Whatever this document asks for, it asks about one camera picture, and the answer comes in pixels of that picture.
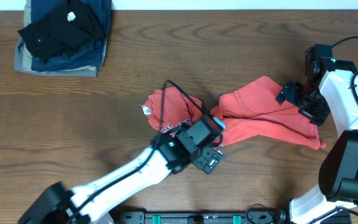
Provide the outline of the red printed t-shirt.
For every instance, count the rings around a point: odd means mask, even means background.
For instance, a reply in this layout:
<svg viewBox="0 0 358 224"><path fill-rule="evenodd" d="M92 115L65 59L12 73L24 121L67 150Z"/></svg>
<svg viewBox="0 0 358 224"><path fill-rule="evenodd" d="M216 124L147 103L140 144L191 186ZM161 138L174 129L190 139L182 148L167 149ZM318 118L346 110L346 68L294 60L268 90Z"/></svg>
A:
<svg viewBox="0 0 358 224"><path fill-rule="evenodd" d="M319 138L318 127L298 112L290 103L277 103L282 87L270 77L262 76L232 93L220 96L210 113L222 121L222 146L265 136L294 144L321 149L326 145ZM142 109L149 124L166 132L181 124L193 125L201 119L202 102L196 97L186 98L175 87L155 90Z"/></svg>

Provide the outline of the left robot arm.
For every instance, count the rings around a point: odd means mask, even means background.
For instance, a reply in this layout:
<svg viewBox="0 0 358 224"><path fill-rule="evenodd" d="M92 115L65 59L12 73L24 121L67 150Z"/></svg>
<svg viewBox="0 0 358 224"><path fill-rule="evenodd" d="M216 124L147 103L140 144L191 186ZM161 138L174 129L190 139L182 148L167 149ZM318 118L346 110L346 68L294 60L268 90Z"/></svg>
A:
<svg viewBox="0 0 358 224"><path fill-rule="evenodd" d="M46 188L20 217L19 223L97 223L137 192L177 174L189 164L210 174L224 157L210 144L200 148L186 131L176 137L160 133L126 165L70 190L61 182Z"/></svg>

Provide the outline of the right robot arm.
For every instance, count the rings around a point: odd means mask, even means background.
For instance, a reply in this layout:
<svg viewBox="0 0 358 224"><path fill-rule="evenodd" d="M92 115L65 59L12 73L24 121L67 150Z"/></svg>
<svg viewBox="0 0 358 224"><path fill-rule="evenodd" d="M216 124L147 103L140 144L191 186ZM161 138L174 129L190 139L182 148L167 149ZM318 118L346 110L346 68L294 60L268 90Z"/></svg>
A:
<svg viewBox="0 0 358 224"><path fill-rule="evenodd" d="M289 102L312 124L331 115L338 139L321 164L318 184L293 199L279 223L350 223L358 207L358 68L334 57L333 45L305 52L306 84L288 82L276 97Z"/></svg>

